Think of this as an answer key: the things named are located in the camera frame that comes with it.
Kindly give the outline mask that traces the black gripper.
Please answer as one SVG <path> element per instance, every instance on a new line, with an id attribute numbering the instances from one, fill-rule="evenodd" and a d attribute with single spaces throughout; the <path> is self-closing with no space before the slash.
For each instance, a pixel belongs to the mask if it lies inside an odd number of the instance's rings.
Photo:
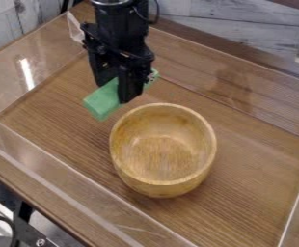
<path id="1" fill-rule="evenodd" d="M 122 104 L 142 95 L 153 73 L 155 55 L 146 44 L 149 0 L 91 0 L 95 23 L 85 22 L 83 44 L 89 50 L 95 83 L 105 86 L 118 77 Z"/>

